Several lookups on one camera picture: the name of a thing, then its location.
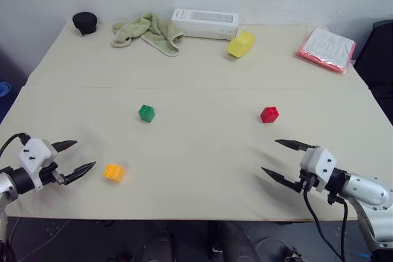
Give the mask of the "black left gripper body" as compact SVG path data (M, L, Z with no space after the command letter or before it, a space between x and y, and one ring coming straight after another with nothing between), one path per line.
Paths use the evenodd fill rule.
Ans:
M43 186L46 186L50 183L57 183L59 185L65 184L65 176L63 174L59 174L56 170L58 165L56 162L50 163L47 167L44 167L39 172L39 179Z

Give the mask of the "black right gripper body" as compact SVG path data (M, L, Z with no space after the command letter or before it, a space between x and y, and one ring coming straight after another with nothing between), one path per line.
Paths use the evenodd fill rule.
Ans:
M302 190L309 192L312 187L317 187L319 185L319 180L316 174L313 174L306 169L300 169L299 175L300 181L295 183L295 191L300 193Z

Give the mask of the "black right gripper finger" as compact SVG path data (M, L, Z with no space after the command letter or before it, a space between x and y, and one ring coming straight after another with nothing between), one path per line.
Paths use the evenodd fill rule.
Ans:
M300 184L298 182L290 182L287 180L283 175L274 172L270 169L261 167L261 169L268 175L270 176L275 182L280 183L281 185L290 188L291 190L299 193L300 192Z
M287 140L287 139L276 139L275 142L296 151L304 151L306 152L309 148L318 148L317 145L308 145L295 140Z

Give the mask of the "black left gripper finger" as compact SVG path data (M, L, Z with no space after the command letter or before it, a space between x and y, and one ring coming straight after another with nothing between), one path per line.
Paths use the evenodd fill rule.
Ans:
M68 148L72 147L75 145L77 141L74 140L66 140L66 141L60 141L52 144L52 147L56 150L56 152L62 152L67 150Z
M96 162L94 161L75 168L75 170L71 174L64 176L64 183L72 183L77 179L83 177L95 164Z

